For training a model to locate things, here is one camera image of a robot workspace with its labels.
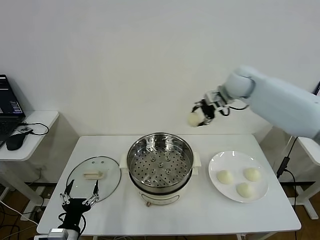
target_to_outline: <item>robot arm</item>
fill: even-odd
[[[209,124],[215,110],[221,113],[236,99],[250,105],[254,113],[288,134],[320,143],[320,98],[248,66],[237,68],[218,90],[207,92],[204,99],[196,103],[192,112],[201,108],[205,116],[198,126]]]

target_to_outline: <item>pot lid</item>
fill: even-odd
[[[76,166],[70,173],[66,185],[74,180],[71,198],[90,198],[98,180],[97,202],[100,202],[116,190],[120,179],[121,170],[115,160],[107,156],[95,156]]]

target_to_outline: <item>computer mouse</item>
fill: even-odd
[[[18,133],[10,136],[6,141],[6,149],[9,151],[17,150],[21,148],[22,144],[24,143],[24,140],[26,138],[26,134],[24,133]]]

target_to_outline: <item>robotic hand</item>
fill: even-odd
[[[215,111],[228,116],[228,105],[237,99],[288,134],[310,138],[320,144],[320,98],[248,66],[234,70],[222,86],[207,92],[196,102],[188,123],[193,127],[208,125],[214,119]],[[195,112],[198,108],[204,114],[203,121]]]
[[[57,228],[50,229],[48,235],[35,236],[34,240],[77,240],[86,227],[86,220],[83,213],[89,211],[91,207],[99,200],[99,187],[98,180],[96,181],[93,193],[89,198],[72,198],[70,192],[74,180],[66,186],[64,193],[60,193],[62,198],[62,208],[64,213],[59,215],[62,224]],[[82,230],[79,228],[81,218],[84,220],[84,227]]]

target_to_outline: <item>dough ball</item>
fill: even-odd
[[[261,173],[257,168],[249,167],[244,170],[244,176],[251,182],[258,182],[261,179]]]
[[[222,184],[232,184],[234,181],[234,178],[232,177],[231,172],[227,170],[219,171],[216,174],[216,177],[218,178],[219,182]]]
[[[251,198],[254,195],[254,190],[250,184],[243,182],[236,186],[237,193],[244,198]]]
[[[190,112],[187,119],[188,125],[191,127],[198,127],[199,123],[201,123],[201,119],[196,112]]]

